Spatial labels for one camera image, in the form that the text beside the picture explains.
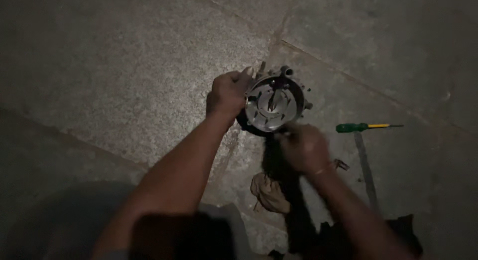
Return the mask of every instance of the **concrete floor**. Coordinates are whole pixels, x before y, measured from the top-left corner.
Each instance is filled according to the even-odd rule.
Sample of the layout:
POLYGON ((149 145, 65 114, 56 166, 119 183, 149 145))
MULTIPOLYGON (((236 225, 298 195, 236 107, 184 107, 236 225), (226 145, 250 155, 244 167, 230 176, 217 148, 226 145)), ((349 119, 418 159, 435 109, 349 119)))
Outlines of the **concrete floor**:
MULTIPOLYGON (((364 132, 384 217, 415 214, 434 259, 476 259, 478 0, 0 0, 0 231, 83 181, 136 184, 204 117, 226 71, 287 64, 341 171, 367 201, 344 122, 364 132)), ((263 140, 231 128, 203 201, 235 203, 257 252, 284 220, 252 210, 263 140)), ((302 183, 315 224, 331 221, 302 183)))

